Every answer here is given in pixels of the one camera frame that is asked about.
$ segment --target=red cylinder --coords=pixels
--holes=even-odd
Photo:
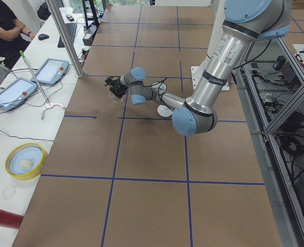
[[[0,209],[0,226],[19,229],[24,216]]]

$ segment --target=phone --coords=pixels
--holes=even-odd
[[[70,22],[74,21],[73,16],[71,16],[70,14],[67,14],[67,15],[66,15],[66,18],[67,18]]]

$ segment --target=metal pole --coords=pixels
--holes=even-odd
[[[24,59],[24,62],[26,63],[26,65],[27,65],[27,67],[28,67],[30,73],[32,74],[32,76],[33,76],[33,78],[34,78],[36,84],[38,85],[38,87],[39,87],[39,89],[40,89],[40,91],[41,91],[41,93],[42,93],[42,95],[43,95],[43,97],[44,97],[44,99],[45,99],[45,102],[47,102],[48,104],[50,104],[50,101],[49,101],[48,97],[46,96],[46,94],[45,94],[45,92],[44,92],[44,90],[43,90],[43,88],[42,88],[42,86],[41,86],[39,80],[36,78],[36,76],[35,76],[33,70],[31,69],[29,63],[27,62],[26,57],[25,57],[23,51],[20,50],[19,52],[20,52],[20,55],[22,56],[22,58]]]
[[[45,2],[47,3],[49,11],[55,21],[56,27],[58,29],[58,32],[61,36],[61,39],[62,39],[64,45],[65,45],[67,54],[70,57],[71,63],[76,71],[76,74],[77,74],[78,78],[81,78],[83,76],[82,66],[79,63],[73,43],[70,39],[69,33],[67,32],[65,22],[60,13],[57,2],[56,2],[56,0],[45,0]]]

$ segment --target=robot arm label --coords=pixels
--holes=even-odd
[[[233,66],[244,45],[242,43],[233,42],[230,46],[228,46],[229,42],[230,39],[221,37],[213,56],[217,57],[221,62]]]

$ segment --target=person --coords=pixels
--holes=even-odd
[[[29,36],[31,40],[35,37],[35,33],[0,0],[0,57],[5,57],[4,65],[9,69],[12,69],[19,59],[19,51],[25,50],[30,43],[22,38],[21,33]]]

